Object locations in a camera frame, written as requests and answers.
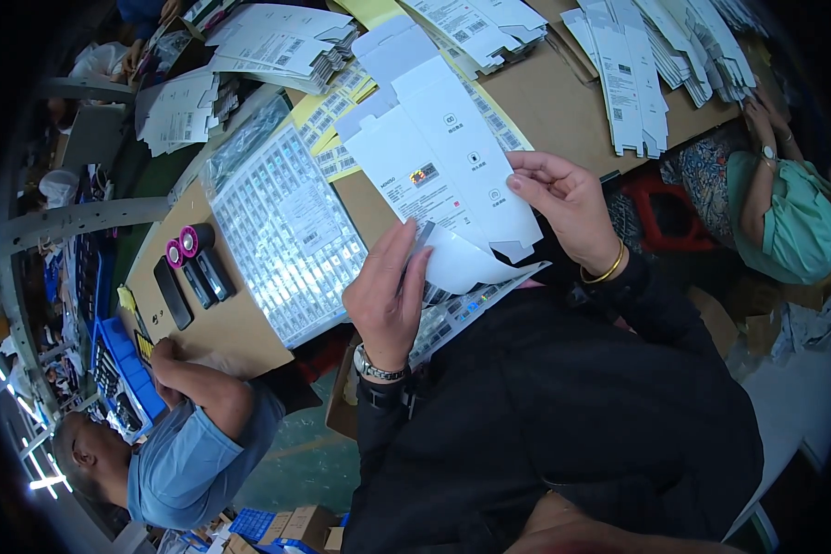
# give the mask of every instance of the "red stool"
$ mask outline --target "red stool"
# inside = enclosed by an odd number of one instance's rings
[[[622,194],[628,195],[637,208],[637,215],[643,224],[643,240],[641,246],[647,252],[676,251],[676,252],[700,252],[711,250],[717,247],[708,229],[702,224],[696,212],[696,207],[687,196],[686,190],[677,185],[665,184],[662,182],[662,175],[657,169],[652,171],[641,171],[633,177],[629,174],[628,183],[622,186]],[[665,235],[658,226],[656,216],[652,210],[650,196],[654,194],[670,195],[669,199],[677,199],[684,213],[688,217],[685,224],[686,232],[681,236]]]

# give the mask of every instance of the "black sleeve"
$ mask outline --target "black sleeve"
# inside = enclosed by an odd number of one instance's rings
[[[663,283],[641,255],[632,253],[625,271],[612,281],[583,286],[609,303],[643,340],[720,360],[696,306]]]

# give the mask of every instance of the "hair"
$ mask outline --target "hair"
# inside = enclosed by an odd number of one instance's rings
[[[89,477],[73,458],[71,445],[73,437],[68,430],[65,420],[55,428],[52,438],[52,452],[55,454],[55,464],[68,478],[68,483],[93,502],[108,502],[101,485]]]

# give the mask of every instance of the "hand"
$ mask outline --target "hand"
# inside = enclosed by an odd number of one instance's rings
[[[788,135],[791,134],[788,122],[785,120],[785,117],[780,114],[778,110],[776,110],[776,105],[773,104],[772,100],[770,100],[769,92],[766,90],[766,86],[760,82],[757,75],[754,75],[754,80],[757,82],[754,94],[757,95],[757,99],[760,101],[760,104],[766,108],[766,112],[769,114],[769,123],[773,126],[773,129],[777,134],[783,135],[787,138]]]
[[[745,98],[745,117],[754,127],[758,139],[762,145],[769,146],[776,152],[776,133],[773,132],[773,125],[769,122],[769,112],[754,98]]]
[[[385,231],[369,250],[355,282],[342,294],[344,308],[363,338],[370,363],[382,371],[400,371],[406,366],[418,332],[430,248],[413,254],[403,287],[399,287],[415,235],[416,222],[412,219],[406,224],[397,222]]]
[[[593,276],[609,271],[619,258],[619,237],[612,228],[600,179],[571,161],[540,151],[506,154],[514,174],[508,186],[548,219],[560,246]],[[616,271],[627,265],[628,252]]]
[[[139,60],[142,58],[142,47],[144,46],[144,39],[135,39],[133,45],[129,47],[126,54],[123,55],[122,68],[123,73],[127,75],[135,74],[135,69],[138,68]]]
[[[163,25],[166,21],[174,18],[181,13],[181,0],[166,0],[163,9],[160,10],[159,24]]]
[[[175,341],[169,337],[161,338],[151,350],[151,365],[154,360],[175,360]]]

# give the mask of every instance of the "black shirt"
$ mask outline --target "black shirt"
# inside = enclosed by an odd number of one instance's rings
[[[723,538],[763,470],[751,400],[641,257],[586,288],[637,334],[517,290],[434,355],[411,420],[366,400],[402,384],[361,382],[343,552],[501,553],[549,489],[628,531]]]

